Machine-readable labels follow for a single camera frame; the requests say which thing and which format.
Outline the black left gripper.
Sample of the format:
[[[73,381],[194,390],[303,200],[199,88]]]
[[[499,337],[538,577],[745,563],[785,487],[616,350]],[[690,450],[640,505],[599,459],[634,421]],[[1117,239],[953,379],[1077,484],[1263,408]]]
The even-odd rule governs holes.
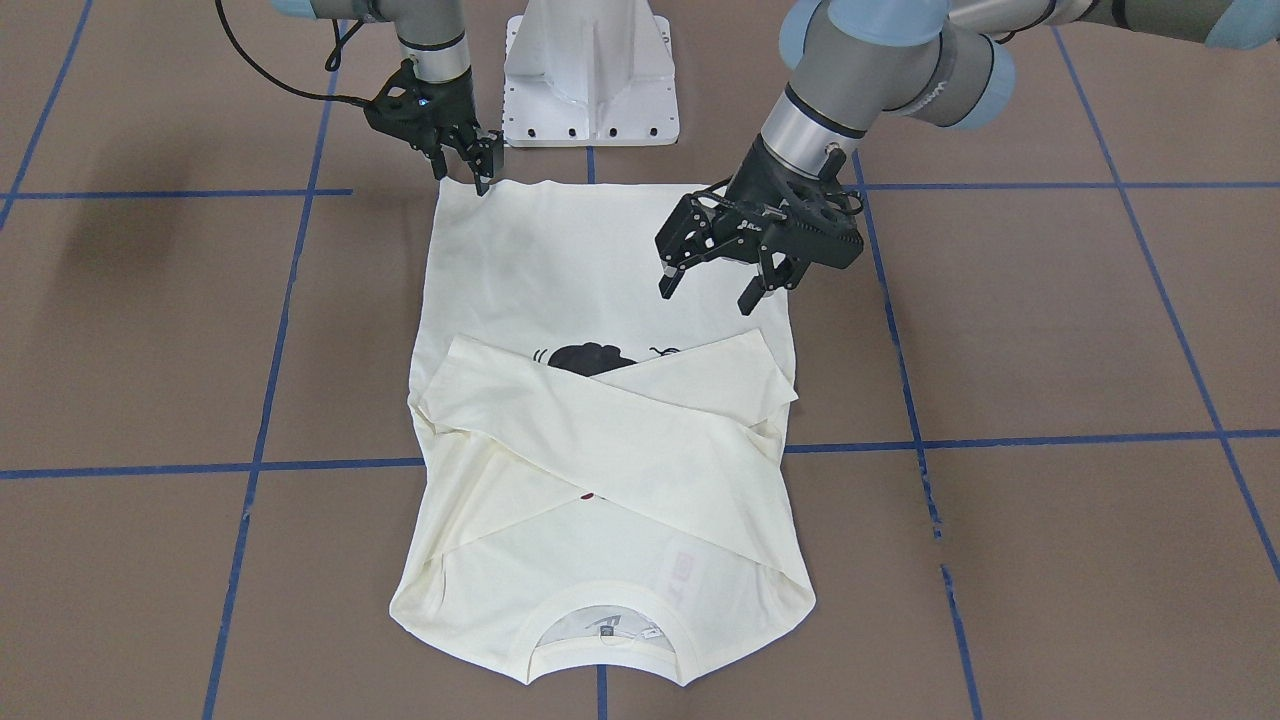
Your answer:
[[[740,313],[750,316],[769,293],[794,290],[812,264],[849,268],[864,240],[861,202],[837,181],[847,159],[832,143],[820,151],[818,174],[809,177],[756,137],[731,179],[684,195],[655,234],[662,299],[675,295],[689,268],[732,259],[758,266],[739,297]]]

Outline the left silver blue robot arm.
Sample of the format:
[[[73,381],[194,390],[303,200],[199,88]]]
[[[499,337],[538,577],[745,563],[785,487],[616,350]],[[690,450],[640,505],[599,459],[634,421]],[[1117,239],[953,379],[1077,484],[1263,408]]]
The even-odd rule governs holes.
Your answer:
[[[659,291],[694,266],[751,264],[750,314],[810,266],[861,254],[863,210],[838,173],[883,115],[945,129],[995,119],[1016,83],[1007,41],[1085,22],[1139,35],[1252,50],[1277,40],[1275,1],[799,1],[780,29],[787,85],[727,179],[682,196],[655,236]]]

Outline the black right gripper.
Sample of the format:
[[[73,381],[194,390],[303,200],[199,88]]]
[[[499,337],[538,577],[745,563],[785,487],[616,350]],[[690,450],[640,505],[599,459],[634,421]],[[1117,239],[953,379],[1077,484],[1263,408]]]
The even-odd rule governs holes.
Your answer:
[[[436,181],[449,176],[443,147],[460,151],[474,174],[477,196],[488,192],[504,167],[503,132],[481,131],[477,123],[470,69],[453,79],[425,81],[406,58],[367,101],[364,114],[372,129],[399,138],[431,159]]]

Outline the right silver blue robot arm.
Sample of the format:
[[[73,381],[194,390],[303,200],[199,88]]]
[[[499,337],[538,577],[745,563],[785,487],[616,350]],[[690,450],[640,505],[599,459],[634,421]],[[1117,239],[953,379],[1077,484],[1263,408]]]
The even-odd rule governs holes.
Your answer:
[[[370,100],[356,99],[369,126],[408,143],[431,164],[436,179],[448,173],[453,149],[474,174],[477,195],[493,184],[503,164],[499,131],[477,120],[472,63],[458,1],[275,1],[292,17],[389,23],[402,53],[399,68]]]

